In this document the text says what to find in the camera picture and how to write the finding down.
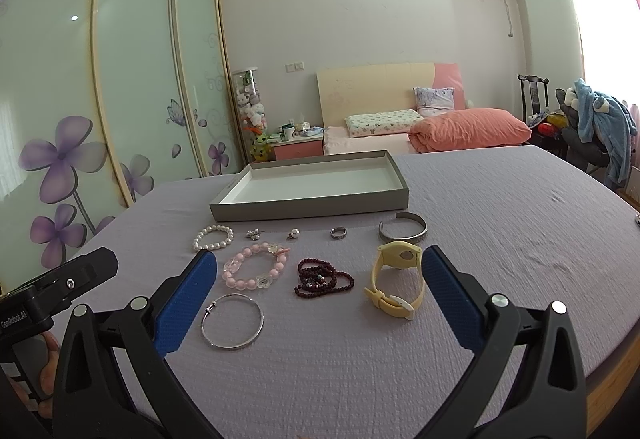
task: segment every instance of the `ring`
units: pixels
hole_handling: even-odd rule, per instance
[[[331,230],[331,238],[336,241],[341,241],[344,237],[347,236],[347,228],[343,228],[342,226],[337,226]]]
[[[378,233],[380,234],[380,238],[383,241],[385,242],[400,241],[400,242],[408,242],[409,244],[415,244],[416,242],[420,242],[427,234],[427,223],[424,221],[424,219],[420,215],[416,215],[415,213],[411,213],[411,212],[399,212],[399,213],[396,213],[396,218],[409,218],[412,221],[415,221],[420,225],[422,225],[424,229],[420,233],[417,233],[416,235],[412,235],[410,237],[392,237],[385,233],[385,229],[384,229],[385,223],[381,222],[380,225],[378,226]]]
[[[207,333],[204,331],[204,320],[207,319],[207,316],[209,316],[211,314],[211,311],[216,307],[216,302],[219,302],[220,300],[222,300],[222,298],[229,298],[231,296],[241,296],[242,298],[244,298],[245,300],[247,300],[248,302],[251,302],[252,304],[254,304],[257,308],[258,311],[260,311],[260,326],[258,326],[258,330],[254,332],[253,336],[251,336],[251,338],[249,338],[248,340],[242,342],[242,343],[238,343],[238,345],[231,345],[231,346],[225,346],[225,345],[218,345],[217,343],[214,343],[211,341],[211,339],[207,336]],[[229,294],[225,294],[222,295],[220,298],[216,298],[215,300],[213,300],[209,307],[207,307],[204,310],[204,316],[202,317],[202,323],[200,323],[200,331],[202,332],[202,335],[204,336],[204,339],[207,340],[207,343],[209,343],[209,345],[216,347],[217,349],[223,349],[225,351],[236,351],[238,349],[243,349],[244,347],[246,347],[247,345],[249,345],[250,343],[252,343],[262,332],[262,327],[264,326],[264,313],[262,312],[262,309],[260,309],[260,306],[257,304],[257,302],[251,298],[249,298],[246,294],[240,294],[240,293],[229,293]]]

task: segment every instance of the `finger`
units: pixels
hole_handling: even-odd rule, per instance
[[[47,342],[47,348],[50,351],[54,351],[54,352],[59,351],[60,344],[58,343],[58,340],[53,334],[51,334],[49,331],[45,331],[42,333],[42,337],[44,338],[45,342]]]
[[[41,401],[38,405],[38,413],[43,419],[53,419],[53,398]]]
[[[27,395],[27,393],[13,379],[11,379],[10,377],[8,377],[7,379],[9,380],[9,383],[11,384],[11,386],[14,387],[15,393],[20,398],[20,401],[22,402],[22,404],[26,405],[29,402],[29,396]]]
[[[49,362],[40,371],[40,386],[42,387],[42,391],[47,395],[53,394],[53,386],[56,383],[58,357],[58,353],[49,352]]]

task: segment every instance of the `tray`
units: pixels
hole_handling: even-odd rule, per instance
[[[247,165],[210,203],[216,221],[405,210],[409,188],[387,151]]]

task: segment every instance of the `metal screw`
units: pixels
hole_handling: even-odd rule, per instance
[[[566,305],[564,305],[561,301],[556,300],[551,304],[551,308],[558,314],[566,313]]]
[[[74,307],[74,316],[84,316],[86,314],[86,305],[80,304]]]
[[[135,311],[140,311],[146,307],[146,298],[143,296],[139,296],[138,298],[133,298],[131,303],[131,308]]]
[[[507,307],[509,299],[504,294],[494,294],[491,297],[491,303],[496,307]]]

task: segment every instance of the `sliding wardrobe door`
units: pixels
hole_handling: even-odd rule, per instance
[[[91,0],[0,0],[0,283],[69,260],[123,211],[95,104]]]
[[[182,68],[207,172],[239,172],[244,159],[229,103],[216,0],[176,0],[176,5]]]
[[[104,114],[133,201],[199,177],[180,101],[169,0],[98,0]]]

